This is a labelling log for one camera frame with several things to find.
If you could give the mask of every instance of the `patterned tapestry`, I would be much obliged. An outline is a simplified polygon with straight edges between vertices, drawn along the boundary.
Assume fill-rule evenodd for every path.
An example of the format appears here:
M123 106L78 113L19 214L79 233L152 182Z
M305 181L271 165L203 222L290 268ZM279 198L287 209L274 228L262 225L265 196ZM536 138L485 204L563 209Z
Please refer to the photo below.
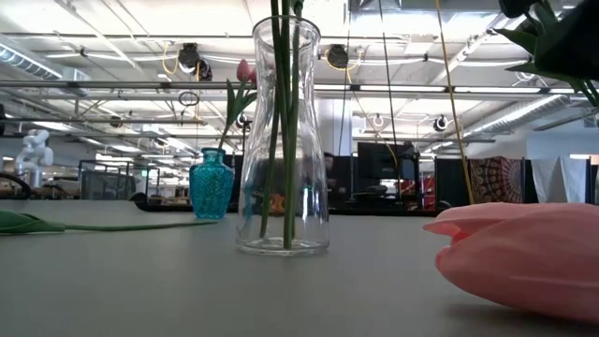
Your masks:
M522 202L522 161L504 157L469 159L475 203Z

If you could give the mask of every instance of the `pink tulip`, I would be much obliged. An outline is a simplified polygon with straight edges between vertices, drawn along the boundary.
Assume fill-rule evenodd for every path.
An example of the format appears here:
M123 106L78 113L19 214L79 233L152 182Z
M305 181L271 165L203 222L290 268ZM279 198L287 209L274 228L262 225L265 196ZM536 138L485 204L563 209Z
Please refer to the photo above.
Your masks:
M237 66L237 80L239 81L243 81L243 80L250 80L252 82L256 81L256 73L254 72L254 79L252 80L252 69L250 68L250 65L248 65L247 61L245 61L245 59L242 59L240 61L240 64Z
M436 267L455 286L520 310L599 323L599 207L489 203L442 212Z

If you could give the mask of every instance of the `glass vase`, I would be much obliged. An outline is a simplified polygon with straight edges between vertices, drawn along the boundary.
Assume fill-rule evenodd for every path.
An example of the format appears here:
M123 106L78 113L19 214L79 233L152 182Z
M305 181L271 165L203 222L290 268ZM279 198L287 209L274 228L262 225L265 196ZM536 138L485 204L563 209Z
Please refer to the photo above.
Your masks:
M282 117L277 117L282 114L275 104L278 103L272 46L275 20L281 26L288 22L289 46L293 46L294 37L299 39L297 58L289 57L288 65L289 73L293 74L293 59L298 60L298 127L294 151L290 146L284 150L285 130ZM258 97L241 175L241 219L236 244L242 251L293 256L322 253L329 246L325 163L314 112L314 60L319 41L318 28L295 17L267 18L254 28ZM292 137L285 138L285 144L292 144Z
M223 164L225 151L202 149L204 161L189 169L189 196L196 217L221 219L233 189L233 169Z

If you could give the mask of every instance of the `desk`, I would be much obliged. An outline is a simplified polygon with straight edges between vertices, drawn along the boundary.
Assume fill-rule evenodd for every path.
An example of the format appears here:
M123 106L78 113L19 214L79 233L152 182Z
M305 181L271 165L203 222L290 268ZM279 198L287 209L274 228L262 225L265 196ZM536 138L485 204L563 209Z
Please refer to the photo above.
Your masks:
M126 201L1 201L86 225L193 220ZM430 218L331 217L323 256L251 256L218 225L0 237L0 336L597 336L466 294L434 268Z

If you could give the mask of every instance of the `blue glass vase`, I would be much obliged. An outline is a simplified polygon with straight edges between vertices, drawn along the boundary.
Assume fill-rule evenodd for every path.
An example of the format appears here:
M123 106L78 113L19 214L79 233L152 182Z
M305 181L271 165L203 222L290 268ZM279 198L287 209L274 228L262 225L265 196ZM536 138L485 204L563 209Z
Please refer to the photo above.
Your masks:
M189 169L189 195L196 217L221 219L225 216L233 189L233 169L223 164L224 150L202 149L204 162Z

